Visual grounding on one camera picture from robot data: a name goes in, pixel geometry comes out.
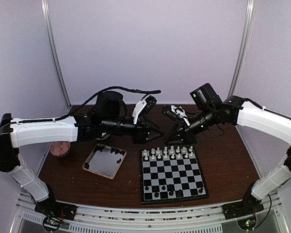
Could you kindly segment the black grey chessboard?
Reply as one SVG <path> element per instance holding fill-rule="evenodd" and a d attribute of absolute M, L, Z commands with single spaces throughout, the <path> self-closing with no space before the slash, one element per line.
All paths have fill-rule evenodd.
<path fill-rule="evenodd" d="M 142 205 L 209 197 L 194 146 L 142 149 L 139 155 Z M 174 191 L 173 196 L 169 196 L 169 191 Z"/>

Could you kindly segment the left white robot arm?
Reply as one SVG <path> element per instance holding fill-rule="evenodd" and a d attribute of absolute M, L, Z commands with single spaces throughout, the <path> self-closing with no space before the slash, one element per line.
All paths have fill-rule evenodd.
<path fill-rule="evenodd" d="M 22 188 L 29 192 L 37 203 L 50 216 L 58 214 L 60 205 L 55 201 L 51 187 L 40 180 L 23 161 L 19 149 L 22 146 L 56 141 L 87 142 L 103 139 L 106 135 L 130 135 L 134 144 L 152 141 L 148 135 L 157 132 L 164 135 L 146 115 L 156 104 L 155 94 L 160 90 L 143 91 L 138 89 L 121 90 L 143 94 L 133 110 L 131 117 L 120 116 L 121 109 L 126 110 L 123 96 L 117 86 L 111 86 L 92 95 L 86 103 L 96 98 L 96 104 L 86 114 L 77 109 L 58 118 L 20 119 L 10 113 L 2 116 L 0 122 L 0 171 L 8 173 Z"/>

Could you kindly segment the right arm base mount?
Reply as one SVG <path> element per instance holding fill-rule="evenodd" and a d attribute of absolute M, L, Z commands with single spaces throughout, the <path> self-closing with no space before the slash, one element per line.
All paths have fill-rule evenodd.
<path fill-rule="evenodd" d="M 222 206 L 225 219 L 236 220 L 239 228 L 244 231 L 253 230 L 257 226 L 257 213 L 263 210 L 263 204 L 252 204 L 245 201 L 228 203 Z"/>

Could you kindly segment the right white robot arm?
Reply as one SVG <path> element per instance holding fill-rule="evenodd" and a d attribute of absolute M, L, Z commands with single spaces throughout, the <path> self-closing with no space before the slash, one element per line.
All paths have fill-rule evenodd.
<path fill-rule="evenodd" d="M 209 83 L 190 95 L 199 109 L 193 117 L 187 117 L 181 107 L 165 105 L 162 108 L 162 113 L 175 122 L 166 135 L 165 144 L 195 144 L 197 134 L 213 125 L 228 123 L 261 131 L 289 145 L 279 165 L 249 186 L 239 203 L 239 210 L 247 215 L 259 201 L 291 179 L 291 116 L 267 109 L 249 98 L 232 95 L 221 100 Z"/>

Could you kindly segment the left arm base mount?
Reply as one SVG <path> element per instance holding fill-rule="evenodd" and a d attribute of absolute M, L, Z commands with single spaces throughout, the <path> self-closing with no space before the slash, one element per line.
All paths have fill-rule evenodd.
<path fill-rule="evenodd" d="M 43 214 L 42 226 L 47 232 L 54 232 L 66 225 L 65 220 L 74 220 L 77 206 L 62 202 L 56 202 L 54 210 L 47 210 L 36 204 L 36 212 Z"/>

